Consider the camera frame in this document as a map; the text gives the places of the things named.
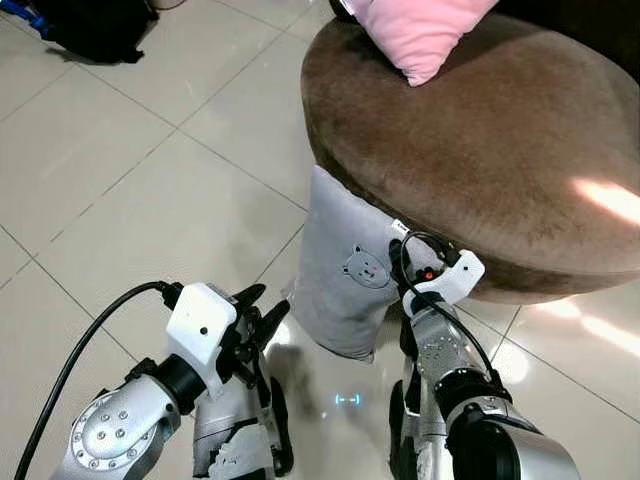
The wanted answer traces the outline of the grey pillow with bear print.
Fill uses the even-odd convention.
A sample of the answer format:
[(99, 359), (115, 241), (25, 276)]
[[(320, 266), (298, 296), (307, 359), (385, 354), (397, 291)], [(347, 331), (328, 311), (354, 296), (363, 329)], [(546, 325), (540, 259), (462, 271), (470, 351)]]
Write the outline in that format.
[(401, 221), (314, 166), (298, 266), (283, 291), (303, 332), (334, 355), (372, 361), (381, 312), (398, 298), (390, 243), (406, 233)]

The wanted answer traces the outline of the brown round sofa seat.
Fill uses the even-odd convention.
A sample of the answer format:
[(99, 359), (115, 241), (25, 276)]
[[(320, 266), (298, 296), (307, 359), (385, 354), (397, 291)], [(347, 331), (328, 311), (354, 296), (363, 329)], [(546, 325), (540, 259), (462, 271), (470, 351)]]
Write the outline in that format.
[(408, 227), (480, 257), (480, 300), (538, 303), (640, 273), (640, 227), (588, 193), (640, 187), (639, 38), (502, 13), (412, 87), (364, 28), (308, 45), (301, 97), (317, 165)]

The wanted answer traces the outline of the pink pillow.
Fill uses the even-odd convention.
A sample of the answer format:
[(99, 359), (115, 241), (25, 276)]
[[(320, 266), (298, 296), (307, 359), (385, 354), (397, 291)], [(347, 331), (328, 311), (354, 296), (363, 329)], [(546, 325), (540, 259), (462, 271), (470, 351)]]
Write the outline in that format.
[(499, 0), (339, 0), (408, 86), (436, 76), (454, 46)]

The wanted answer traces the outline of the dark brown sofa backrest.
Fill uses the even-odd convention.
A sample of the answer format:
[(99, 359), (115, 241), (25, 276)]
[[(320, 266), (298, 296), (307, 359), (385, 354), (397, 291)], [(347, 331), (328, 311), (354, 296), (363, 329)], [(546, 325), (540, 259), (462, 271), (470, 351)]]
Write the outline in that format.
[(589, 46), (640, 79), (639, 0), (498, 0), (495, 10)]

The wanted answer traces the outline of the silver left robot leg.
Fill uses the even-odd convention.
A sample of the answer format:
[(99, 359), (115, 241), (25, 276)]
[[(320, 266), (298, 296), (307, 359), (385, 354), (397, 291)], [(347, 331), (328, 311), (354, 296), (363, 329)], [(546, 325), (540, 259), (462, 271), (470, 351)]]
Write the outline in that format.
[(197, 480), (280, 480), (294, 468), (284, 390), (265, 371), (238, 376), (216, 399), (198, 399), (193, 443)]

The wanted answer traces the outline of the silver robot leg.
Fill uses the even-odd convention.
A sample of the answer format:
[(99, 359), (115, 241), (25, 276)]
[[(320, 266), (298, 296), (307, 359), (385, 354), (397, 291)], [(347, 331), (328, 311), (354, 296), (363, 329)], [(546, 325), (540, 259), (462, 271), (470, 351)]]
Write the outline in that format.
[(265, 371), (238, 376), (216, 399), (198, 399), (193, 443), (197, 480), (280, 480), (294, 468), (284, 390)]
[(433, 394), (422, 392), (416, 372), (393, 385), (389, 424), (394, 480), (454, 480), (445, 420)]

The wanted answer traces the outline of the silver right robot leg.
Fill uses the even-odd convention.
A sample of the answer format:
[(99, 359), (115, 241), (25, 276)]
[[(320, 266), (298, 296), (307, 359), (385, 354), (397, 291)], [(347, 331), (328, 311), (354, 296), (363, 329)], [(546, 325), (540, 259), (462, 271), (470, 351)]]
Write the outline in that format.
[(454, 480), (445, 420), (433, 394), (422, 392), (416, 372), (393, 385), (389, 424), (394, 480)]

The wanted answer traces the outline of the black bag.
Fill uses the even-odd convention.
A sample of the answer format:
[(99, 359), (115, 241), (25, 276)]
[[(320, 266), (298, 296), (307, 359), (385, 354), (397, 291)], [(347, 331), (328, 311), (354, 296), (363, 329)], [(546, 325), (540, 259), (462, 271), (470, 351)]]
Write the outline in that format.
[(96, 64), (136, 64), (143, 37), (159, 22), (148, 0), (26, 0), (46, 41)]

